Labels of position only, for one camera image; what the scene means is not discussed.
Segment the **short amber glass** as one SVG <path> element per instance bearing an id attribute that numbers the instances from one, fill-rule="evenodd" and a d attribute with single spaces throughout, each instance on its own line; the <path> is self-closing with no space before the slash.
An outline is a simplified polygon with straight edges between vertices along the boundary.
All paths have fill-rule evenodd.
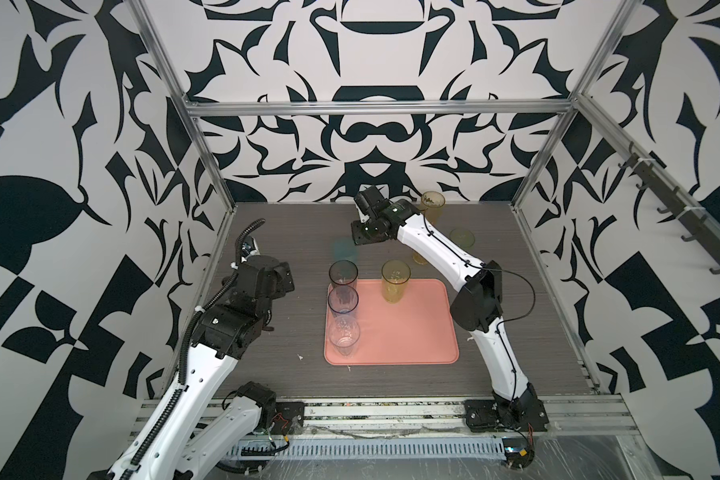
<path id="1" fill-rule="evenodd" d="M 427 265 L 428 261 L 420 255 L 417 251 L 413 253 L 413 260 L 419 265 Z"/>

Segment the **pink tray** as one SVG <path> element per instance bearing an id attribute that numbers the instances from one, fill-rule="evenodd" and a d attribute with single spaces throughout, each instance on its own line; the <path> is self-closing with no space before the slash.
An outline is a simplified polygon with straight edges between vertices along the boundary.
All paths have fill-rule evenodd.
<path id="1" fill-rule="evenodd" d="M 336 346 L 324 341 L 324 358 L 334 366 L 448 365 L 459 359 L 446 286 L 436 279 L 413 279 L 402 299 L 389 303 L 382 282 L 357 282 L 359 305 L 353 318 L 358 328 Z"/>

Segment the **green glass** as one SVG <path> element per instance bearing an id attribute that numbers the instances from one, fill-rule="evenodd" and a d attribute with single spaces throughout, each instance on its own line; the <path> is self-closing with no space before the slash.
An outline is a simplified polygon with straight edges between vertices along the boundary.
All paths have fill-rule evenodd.
<path id="1" fill-rule="evenodd" d="M 411 269 L 402 260 L 389 260 L 381 268 L 382 296 L 388 303 L 398 303 L 404 296 Z"/>
<path id="2" fill-rule="evenodd" d="M 449 239 L 465 251 L 472 248 L 476 241 L 475 235 L 471 230 L 461 227 L 454 228 L 449 234 Z"/>

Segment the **blue glass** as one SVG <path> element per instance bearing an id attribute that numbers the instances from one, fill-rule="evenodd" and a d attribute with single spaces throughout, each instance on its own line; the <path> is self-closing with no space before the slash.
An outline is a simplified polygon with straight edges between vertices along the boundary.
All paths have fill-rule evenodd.
<path id="1" fill-rule="evenodd" d="M 328 294 L 327 306 L 333 319 L 355 319 L 359 294 L 351 285 L 334 286 Z"/>

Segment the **dark smoky glass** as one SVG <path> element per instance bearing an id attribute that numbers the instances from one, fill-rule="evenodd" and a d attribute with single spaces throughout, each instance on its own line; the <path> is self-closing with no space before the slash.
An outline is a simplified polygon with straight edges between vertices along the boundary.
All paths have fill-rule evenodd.
<path id="1" fill-rule="evenodd" d="M 354 262 L 346 259 L 337 260 L 329 267 L 328 275 L 330 292 L 346 288 L 357 291 L 359 269 Z"/>

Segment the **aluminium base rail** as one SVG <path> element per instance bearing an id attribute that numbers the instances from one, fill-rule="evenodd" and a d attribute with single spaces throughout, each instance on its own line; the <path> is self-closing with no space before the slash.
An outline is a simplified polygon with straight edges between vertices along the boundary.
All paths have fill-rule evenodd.
<path id="1" fill-rule="evenodd" d="M 618 395 L 542 396 L 523 432 L 535 435 L 637 435 L 635 420 Z M 474 410 L 488 398 L 282 398 L 277 405 L 277 434 L 334 437 L 468 436 L 477 421 Z"/>

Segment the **tall amber glass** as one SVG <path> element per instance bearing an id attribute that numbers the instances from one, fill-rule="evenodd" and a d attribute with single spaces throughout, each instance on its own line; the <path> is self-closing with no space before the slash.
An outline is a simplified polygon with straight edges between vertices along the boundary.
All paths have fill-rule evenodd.
<path id="1" fill-rule="evenodd" d="M 420 199 L 422 213 L 427 221 L 432 225 L 435 225 L 437 220 L 441 217 L 445 204 L 446 199 L 444 195 L 437 191 L 427 191 Z"/>

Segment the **teal glass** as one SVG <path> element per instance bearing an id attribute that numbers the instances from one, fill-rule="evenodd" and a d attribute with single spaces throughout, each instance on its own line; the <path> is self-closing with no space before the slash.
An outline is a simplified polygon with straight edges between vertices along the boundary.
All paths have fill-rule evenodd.
<path id="1" fill-rule="evenodd" d="M 358 261 L 358 250 L 353 240 L 349 237 L 342 237 L 334 240 L 331 244 L 334 261 Z"/>

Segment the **small circuit board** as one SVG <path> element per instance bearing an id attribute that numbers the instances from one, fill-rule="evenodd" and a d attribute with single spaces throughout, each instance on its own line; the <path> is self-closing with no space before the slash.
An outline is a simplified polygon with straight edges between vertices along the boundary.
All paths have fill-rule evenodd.
<path id="1" fill-rule="evenodd" d="M 525 470 L 535 459 L 533 445 L 521 437 L 505 437 L 501 439 L 504 453 L 503 465 L 511 470 Z"/>

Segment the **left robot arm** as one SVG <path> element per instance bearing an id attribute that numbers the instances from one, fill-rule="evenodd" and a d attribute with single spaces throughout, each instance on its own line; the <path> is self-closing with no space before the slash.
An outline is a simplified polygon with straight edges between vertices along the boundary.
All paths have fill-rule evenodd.
<path id="1" fill-rule="evenodd" d="M 288 263 L 263 255 L 240 262 L 221 291 L 197 307 L 169 390 L 136 439 L 90 478 L 203 479 L 245 436 L 268 431 L 277 396 L 256 382 L 239 387 L 205 428 L 197 426 L 223 381 L 268 327 L 273 302 L 293 289 Z"/>

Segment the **clear glass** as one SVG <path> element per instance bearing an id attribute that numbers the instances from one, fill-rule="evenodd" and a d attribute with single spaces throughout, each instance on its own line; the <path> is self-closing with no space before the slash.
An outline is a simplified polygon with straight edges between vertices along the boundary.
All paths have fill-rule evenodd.
<path id="1" fill-rule="evenodd" d="M 360 336 L 361 328 L 354 318 L 341 317 L 332 319 L 329 322 L 329 345 L 342 357 L 350 357 L 355 353 Z"/>

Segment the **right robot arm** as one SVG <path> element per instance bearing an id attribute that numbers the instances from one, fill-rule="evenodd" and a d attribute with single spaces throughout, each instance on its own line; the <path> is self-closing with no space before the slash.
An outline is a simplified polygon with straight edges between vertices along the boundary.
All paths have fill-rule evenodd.
<path id="1" fill-rule="evenodd" d="M 456 291 L 451 317 L 476 343 L 489 372 L 493 397 L 484 407 L 467 409 L 468 428 L 473 432 L 544 430 L 548 415 L 543 402 L 522 371 L 506 332 L 510 322 L 502 308 L 506 271 L 457 246 L 407 200 L 392 201 L 371 186 L 360 191 L 354 203 L 359 212 L 359 219 L 351 224 L 355 245 L 396 240 L 434 266 Z"/>

